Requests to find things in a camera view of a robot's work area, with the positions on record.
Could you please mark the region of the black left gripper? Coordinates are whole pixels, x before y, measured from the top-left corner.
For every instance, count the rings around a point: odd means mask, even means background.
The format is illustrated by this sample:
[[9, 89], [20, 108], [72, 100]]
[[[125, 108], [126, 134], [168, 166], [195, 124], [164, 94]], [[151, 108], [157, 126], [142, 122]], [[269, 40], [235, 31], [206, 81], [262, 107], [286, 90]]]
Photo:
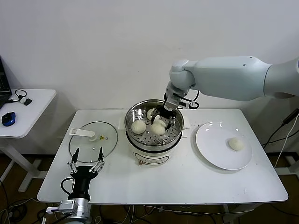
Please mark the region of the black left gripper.
[[69, 194], [68, 200], [74, 198], [83, 198], [86, 200], [90, 200], [90, 195], [88, 194], [90, 181], [97, 177], [98, 173], [103, 169], [105, 165], [103, 148], [100, 147], [98, 161], [94, 166], [76, 167], [78, 154], [79, 148], [76, 149], [76, 152], [73, 154], [71, 161], [67, 163], [70, 169], [71, 177], [75, 180], [73, 191]]

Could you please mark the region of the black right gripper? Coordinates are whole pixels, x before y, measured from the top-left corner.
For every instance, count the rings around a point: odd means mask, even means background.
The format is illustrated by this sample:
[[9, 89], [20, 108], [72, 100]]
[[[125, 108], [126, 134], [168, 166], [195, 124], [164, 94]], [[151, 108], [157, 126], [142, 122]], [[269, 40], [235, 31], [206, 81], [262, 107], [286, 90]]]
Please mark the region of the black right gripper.
[[166, 129], [170, 129], [175, 125], [176, 120], [176, 110], [181, 102], [180, 95], [175, 92], [166, 92], [164, 94], [164, 103], [162, 105], [158, 105], [156, 108], [153, 108], [150, 117], [151, 124], [161, 117], [169, 118], [168, 125]]

